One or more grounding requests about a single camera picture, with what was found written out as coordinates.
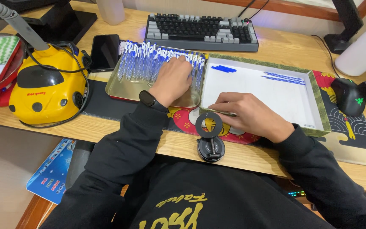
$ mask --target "green razer logo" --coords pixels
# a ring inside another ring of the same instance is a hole
[[[362,104],[362,102],[363,102],[363,99],[360,99],[360,98],[358,98],[358,99],[355,99],[356,101],[357,101],[357,103],[361,106],[361,104]]]

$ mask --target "white container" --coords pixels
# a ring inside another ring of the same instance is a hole
[[[125,20],[122,0],[97,0],[97,5],[101,17],[106,23],[116,25]]]
[[[351,44],[334,63],[337,69],[346,75],[359,76],[366,72],[366,32]]]

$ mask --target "white mug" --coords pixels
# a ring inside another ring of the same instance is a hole
[[[366,31],[334,63],[346,75],[359,76],[366,72]]]

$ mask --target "black sleeve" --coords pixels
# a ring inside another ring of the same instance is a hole
[[[119,131],[95,145],[85,171],[40,228],[110,227],[124,202],[122,186],[155,156],[166,119],[165,112],[141,102],[134,113],[124,115]]]
[[[340,168],[334,156],[316,139],[305,136],[300,126],[276,145],[279,160],[336,228],[366,228],[366,197],[361,186]]]

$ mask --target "green patterned box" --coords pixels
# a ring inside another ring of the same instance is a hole
[[[306,87],[308,86],[308,80],[310,81],[311,84],[311,89],[310,88],[306,88],[306,94],[308,95],[308,98],[306,98],[307,100],[309,100],[309,107],[311,110],[309,110],[314,118],[315,118],[315,126],[312,126],[314,128],[308,128],[306,126],[309,125],[302,125],[301,123],[300,126],[302,127],[304,133],[306,135],[309,136],[313,136],[313,137],[321,137],[324,136],[328,133],[331,132],[331,128],[330,128],[330,122],[329,119],[327,117],[327,113],[324,107],[324,102],[323,99],[321,97],[320,94],[320,89],[317,85],[316,79],[314,77],[314,74],[311,70],[308,69],[303,69],[303,68],[298,68],[298,67],[292,67],[292,66],[286,66],[286,65],[282,65],[282,64],[275,64],[272,62],[267,62],[267,61],[260,61],[260,60],[253,60],[253,59],[247,59],[247,58],[243,58],[243,57],[235,57],[235,56],[230,56],[230,55],[222,55],[222,54],[218,54],[218,53],[210,53],[209,54],[209,60],[206,63],[206,74],[211,74],[211,71],[208,71],[209,68],[208,65],[212,65],[212,64],[222,64],[225,65],[227,67],[234,65],[238,65],[238,66],[246,66],[246,67],[242,67],[242,68],[246,68],[249,69],[249,71],[253,71],[253,70],[259,70],[259,71],[267,71],[267,72],[275,72],[275,73],[279,73],[280,72],[286,72],[286,71],[292,71],[295,72],[294,74],[297,75],[302,75],[304,76],[305,82],[306,82]],[[214,74],[210,77],[214,77],[214,75],[217,75],[218,72],[214,72]],[[216,112],[215,110],[211,110],[208,109],[207,107],[202,107],[202,102],[203,102],[203,93],[205,93],[205,87],[206,82],[203,83],[203,88],[202,88],[202,98],[201,98],[201,103],[200,103],[200,113],[204,113],[204,112],[208,112],[208,111],[212,111],[212,112]]]

